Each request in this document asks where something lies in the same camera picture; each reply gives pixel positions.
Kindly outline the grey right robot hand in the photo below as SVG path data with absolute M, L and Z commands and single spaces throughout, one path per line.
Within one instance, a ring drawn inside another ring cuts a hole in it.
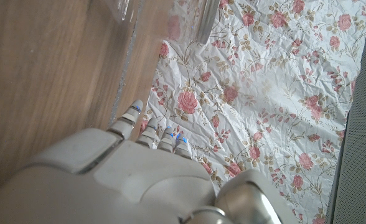
M 246 170 L 215 191 L 185 136 L 156 120 L 129 136 L 136 100 L 108 130 L 84 129 L 36 155 L 0 190 L 0 223 L 294 223 L 278 191 Z

